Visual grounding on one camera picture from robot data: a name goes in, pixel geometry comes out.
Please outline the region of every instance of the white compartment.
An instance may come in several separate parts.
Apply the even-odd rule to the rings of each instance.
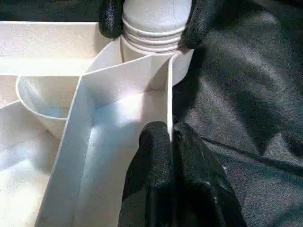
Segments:
[[[79,77],[19,77],[16,92],[26,109],[61,138]]]
[[[157,61],[146,56],[82,77],[37,226],[117,226],[140,132],[167,122],[167,64],[160,76]]]
[[[0,226],[32,227],[59,140],[19,102],[0,108]]]

